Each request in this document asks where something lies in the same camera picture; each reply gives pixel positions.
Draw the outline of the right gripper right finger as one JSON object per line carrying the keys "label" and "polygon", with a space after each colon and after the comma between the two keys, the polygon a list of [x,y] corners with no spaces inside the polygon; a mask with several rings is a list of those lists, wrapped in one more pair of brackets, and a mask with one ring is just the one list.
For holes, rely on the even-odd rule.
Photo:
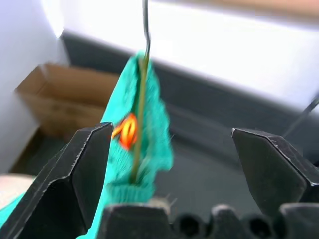
{"label": "right gripper right finger", "polygon": [[319,168],[283,137],[242,128],[233,128],[231,136],[263,214],[273,217],[285,203],[319,203]]}

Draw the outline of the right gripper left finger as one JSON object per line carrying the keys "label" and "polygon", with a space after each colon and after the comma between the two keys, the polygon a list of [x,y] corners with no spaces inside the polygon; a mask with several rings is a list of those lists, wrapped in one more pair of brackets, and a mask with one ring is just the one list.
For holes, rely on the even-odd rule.
{"label": "right gripper left finger", "polygon": [[44,166],[4,224],[4,239],[76,239],[103,189],[112,124],[83,128]]}

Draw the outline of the green shorts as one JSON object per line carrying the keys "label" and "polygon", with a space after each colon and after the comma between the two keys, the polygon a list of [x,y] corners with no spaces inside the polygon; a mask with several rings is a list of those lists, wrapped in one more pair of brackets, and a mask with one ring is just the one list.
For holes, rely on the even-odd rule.
{"label": "green shorts", "polygon": [[[106,207],[114,204],[146,204],[154,195],[155,177],[173,165],[169,117],[160,98],[160,85],[152,63],[148,63],[144,106],[143,141],[135,184],[130,183],[137,141],[140,88],[139,61],[143,54],[129,58],[111,94],[100,123],[109,122],[113,130],[103,189],[90,229],[76,239],[96,239]],[[4,224],[25,193],[0,210],[0,239]]]}

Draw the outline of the thin wire clothes hanger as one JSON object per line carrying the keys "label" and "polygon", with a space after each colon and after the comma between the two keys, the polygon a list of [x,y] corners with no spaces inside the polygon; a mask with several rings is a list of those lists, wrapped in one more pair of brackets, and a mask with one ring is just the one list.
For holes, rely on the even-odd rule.
{"label": "thin wire clothes hanger", "polygon": [[137,116],[137,141],[134,147],[134,160],[132,165],[132,171],[130,176],[130,183],[135,184],[139,169],[139,160],[141,152],[141,144],[143,141],[143,123],[144,123],[144,106],[145,106],[145,94],[146,94],[146,81],[149,63],[149,54],[151,46],[151,37],[149,32],[149,8],[148,0],[143,0],[143,26],[144,36],[146,39],[145,55],[139,61],[140,66],[140,88],[139,88],[139,100],[138,100],[138,116]]}

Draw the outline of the brown cardboard box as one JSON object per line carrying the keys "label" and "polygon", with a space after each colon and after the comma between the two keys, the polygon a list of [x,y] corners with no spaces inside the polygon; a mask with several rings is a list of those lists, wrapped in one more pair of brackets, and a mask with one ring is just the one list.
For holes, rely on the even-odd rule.
{"label": "brown cardboard box", "polygon": [[19,96],[38,126],[11,173],[37,175],[76,130],[95,126],[119,75],[55,64],[37,66],[17,86]]}

